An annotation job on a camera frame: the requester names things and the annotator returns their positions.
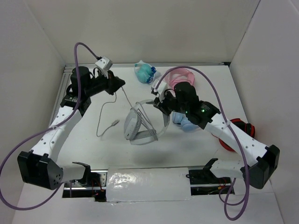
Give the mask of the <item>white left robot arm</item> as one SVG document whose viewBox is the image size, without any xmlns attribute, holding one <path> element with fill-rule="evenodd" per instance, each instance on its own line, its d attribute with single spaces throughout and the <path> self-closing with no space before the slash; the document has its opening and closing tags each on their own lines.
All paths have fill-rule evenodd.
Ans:
<svg viewBox="0 0 299 224">
<path fill-rule="evenodd" d="M 71 83 L 66 89 L 58 113 L 50 129 L 30 151 L 21 151 L 17 157 L 22 180 L 25 183 L 54 190 L 59 184 L 76 181 L 81 186 L 92 182 L 91 167 L 82 162 L 58 165 L 59 152 L 75 125 L 83 118 L 91 104 L 91 97 L 105 91 L 113 95 L 125 81 L 112 71 L 95 76 L 85 66 L 79 67 L 79 76 L 72 70 Z"/>
</svg>

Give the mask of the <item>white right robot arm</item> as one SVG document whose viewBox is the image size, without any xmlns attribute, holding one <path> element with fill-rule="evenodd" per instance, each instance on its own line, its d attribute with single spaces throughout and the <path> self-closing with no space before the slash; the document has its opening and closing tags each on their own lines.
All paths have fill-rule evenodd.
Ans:
<svg viewBox="0 0 299 224">
<path fill-rule="evenodd" d="M 211 159 L 204 171 L 207 182 L 214 183 L 221 177 L 239 178 L 249 180 L 249 185 L 256 189 L 262 189 L 277 169 L 280 156 L 277 146 L 267 146 L 231 121 L 226 121 L 217 107 L 199 99 L 196 89 L 188 82 L 178 83 L 173 93 L 167 89 L 167 84 L 158 84 L 152 86 L 151 93 L 155 95 L 154 107 L 163 114 L 183 113 L 191 123 L 245 156 L 246 160 L 240 162 Z"/>
</svg>

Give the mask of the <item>white grey headphones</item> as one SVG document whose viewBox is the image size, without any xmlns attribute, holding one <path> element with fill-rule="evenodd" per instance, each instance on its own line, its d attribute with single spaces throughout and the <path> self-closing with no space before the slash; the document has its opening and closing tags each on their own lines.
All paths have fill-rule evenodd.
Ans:
<svg viewBox="0 0 299 224">
<path fill-rule="evenodd" d="M 153 104 L 153 100 L 143 100 L 136 102 L 131 107 L 124 123 L 124 138 L 130 142 L 131 145 L 147 145 L 154 141 L 158 141 L 160 137 L 166 132 L 169 123 L 170 116 L 163 114 L 163 128 L 157 132 L 150 122 L 143 105 Z"/>
</svg>

